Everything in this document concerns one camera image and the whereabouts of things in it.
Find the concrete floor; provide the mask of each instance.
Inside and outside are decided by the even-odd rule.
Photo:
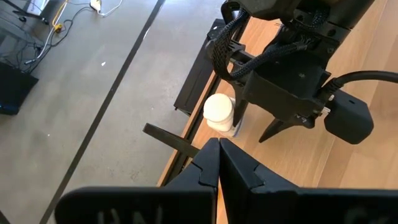
[[[107,18],[80,14],[34,71],[40,81],[21,112],[0,116],[0,210],[11,223],[39,223],[156,2],[126,0]],[[182,131],[188,117],[173,103],[222,2],[166,0],[65,192],[155,185],[172,150],[141,130],[148,122]]]

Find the black metal frame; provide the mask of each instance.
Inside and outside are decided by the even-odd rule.
[[[8,5],[10,5],[11,7],[13,7],[15,9],[13,11],[13,13],[17,14],[18,16],[20,16],[20,20],[22,22],[26,21],[25,17],[31,17],[31,18],[35,18],[35,19],[40,19],[46,25],[49,24],[49,22],[48,22],[48,20],[46,18],[44,18],[42,16],[35,15],[35,14],[28,13],[25,10],[21,9],[20,7],[18,7],[17,5],[15,5],[14,3],[10,2],[10,0],[2,0],[2,1],[4,1],[5,3],[7,3]]]

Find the wooden tabletop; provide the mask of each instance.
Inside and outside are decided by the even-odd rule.
[[[396,12],[398,1],[375,0],[330,60],[327,70],[332,76],[357,70],[398,72]],[[250,54],[260,54],[275,36],[278,23],[252,18],[240,43]],[[317,119],[313,129],[293,127],[260,144],[258,140],[273,117],[250,104],[238,136],[231,140],[298,186],[398,189],[398,86],[363,81],[347,84],[344,90],[367,102],[373,116],[374,131],[361,144],[350,145],[328,133],[323,118]],[[216,92],[234,96],[224,81]],[[200,149],[212,137],[222,136],[203,120],[192,145]],[[221,191],[218,223],[227,223]]]

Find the black stand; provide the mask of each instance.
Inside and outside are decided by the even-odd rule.
[[[19,16],[20,21],[26,22],[26,17],[31,17],[31,18],[35,18],[35,19],[40,19],[45,25],[49,24],[49,21],[46,20],[46,18],[44,18],[42,16],[35,15],[35,14],[28,13],[25,10],[18,7],[17,5],[15,5],[14,3],[10,2],[10,0],[3,0],[3,1],[5,3],[7,3],[8,5],[10,5],[11,7],[13,7],[14,9],[16,9],[13,11],[13,13],[15,13]]]
[[[292,127],[293,124],[285,123],[283,121],[279,121],[278,119],[274,119],[270,125],[268,125],[267,129],[264,131],[262,136],[260,137],[259,143],[273,137],[279,132]]]

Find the black plastic part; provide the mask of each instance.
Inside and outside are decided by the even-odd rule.
[[[211,138],[191,163],[166,187],[201,185],[217,190],[219,168],[220,142],[217,138]]]
[[[301,0],[233,0],[238,2],[252,17],[265,20],[291,19]]]
[[[0,62],[0,114],[18,114],[38,81],[37,78]]]
[[[237,2],[224,2],[221,5],[221,15],[225,21],[225,24],[229,24],[235,19],[234,11],[238,11],[241,6]]]
[[[191,158],[195,157],[199,152],[199,149],[191,146],[186,139],[158,128],[152,124],[145,124],[142,131]]]
[[[192,163],[202,170],[199,183],[217,188],[220,168],[220,142],[218,138],[209,139],[193,158]]]
[[[340,27],[354,28],[374,0],[340,0],[333,5],[329,21]]]
[[[279,121],[278,119],[274,119],[270,125],[268,125],[267,129],[261,135],[259,139],[259,143],[264,142],[265,140],[273,137],[274,135],[278,134],[279,132],[291,128],[293,124],[286,123],[283,121]]]
[[[213,31],[213,28],[224,25],[225,23],[222,19],[216,19],[210,30]],[[193,63],[192,68],[187,76],[187,79],[185,80],[185,83],[183,84],[174,103],[174,107],[176,107],[176,109],[189,116],[193,113],[200,95],[205,89],[207,81],[213,72],[213,65],[211,64],[211,60],[207,56],[206,51],[208,40],[209,38],[204,41],[199,54],[196,57],[195,62]]]
[[[25,17],[25,16],[20,16],[20,17],[18,17],[18,19],[19,19],[21,22],[26,22],[26,17]]]
[[[57,224],[215,223],[216,200],[217,192],[202,186],[88,187],[64,195],[55,219]]]
[[[296,114],[310,117],[324,106],[315,98],[318,87],[328,76],[321,64],[308,52],[265,63],[249,75],[244,98],[283,122],[289,122]]]
[[[331,112],[325,118],[326,130],[351,144],[359,144],[373,130],[373,119],[368,105],[341,90],[326,105]]]
[[[220,139],[228,223],[396,223],[397,190],[300,188]]]

